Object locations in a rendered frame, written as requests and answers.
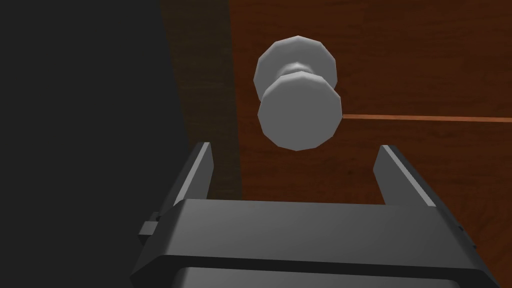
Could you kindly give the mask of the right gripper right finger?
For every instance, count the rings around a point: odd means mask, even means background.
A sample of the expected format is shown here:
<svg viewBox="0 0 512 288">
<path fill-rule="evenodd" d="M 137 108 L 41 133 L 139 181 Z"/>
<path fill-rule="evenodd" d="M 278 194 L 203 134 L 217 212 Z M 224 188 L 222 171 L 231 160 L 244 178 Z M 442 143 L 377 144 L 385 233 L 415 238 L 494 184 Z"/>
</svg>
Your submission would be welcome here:
<svg viewBox="0 0 512 288">
<path fill-rule="evenodd" d="M 373 173 L 387 205 L 446 207 L 395 145 L 380 146 Z"/>
</svg>

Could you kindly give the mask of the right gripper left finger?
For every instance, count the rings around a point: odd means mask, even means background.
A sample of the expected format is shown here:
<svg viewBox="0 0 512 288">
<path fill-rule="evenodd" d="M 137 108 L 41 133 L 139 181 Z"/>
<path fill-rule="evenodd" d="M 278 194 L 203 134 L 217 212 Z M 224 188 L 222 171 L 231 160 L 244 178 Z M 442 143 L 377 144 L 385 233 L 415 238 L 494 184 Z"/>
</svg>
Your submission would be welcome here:
<svg viewBox="0 0 512 288">
<path fill-rule="evenodd" d="M 197 143 L 159 209 L 158 217 L 184 199 L 207 199 L 213 171 L 211 143 Z"/>
</svg>

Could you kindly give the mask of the grey round door knob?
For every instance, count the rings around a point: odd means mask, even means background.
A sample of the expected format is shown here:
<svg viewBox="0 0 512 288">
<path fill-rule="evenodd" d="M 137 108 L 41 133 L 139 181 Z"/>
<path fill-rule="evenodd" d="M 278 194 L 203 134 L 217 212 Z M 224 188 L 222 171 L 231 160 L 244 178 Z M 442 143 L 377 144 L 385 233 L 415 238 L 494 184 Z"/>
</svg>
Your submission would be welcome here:
<svg viewBox="0 0 512 288">
<path fill-rule="evenodd" d="M 336 60 L 321 42 L 299 35 L 274 42 L 253 77 L 264 136 L 292 151 L 331 139 L 343 117 L 337 82 Z"/>
</svg>

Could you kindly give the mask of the brown wooden door leaf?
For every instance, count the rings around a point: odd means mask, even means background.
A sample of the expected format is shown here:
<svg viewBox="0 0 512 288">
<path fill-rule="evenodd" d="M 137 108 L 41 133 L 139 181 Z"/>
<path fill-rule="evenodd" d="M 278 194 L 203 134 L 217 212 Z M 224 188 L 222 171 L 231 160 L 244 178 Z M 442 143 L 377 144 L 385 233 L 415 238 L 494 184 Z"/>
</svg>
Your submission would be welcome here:
<svg viewBox="0 0 512 288">
<path fill-rule="evenodd" d="M 229 0 L 242 197 L 382 205 L 395 145 L 512 288 L 512 0 Z M 322 42 L 344 119 L 318 148 L 262 133 L 253 84 L 275 41 Z"/>
</svg>

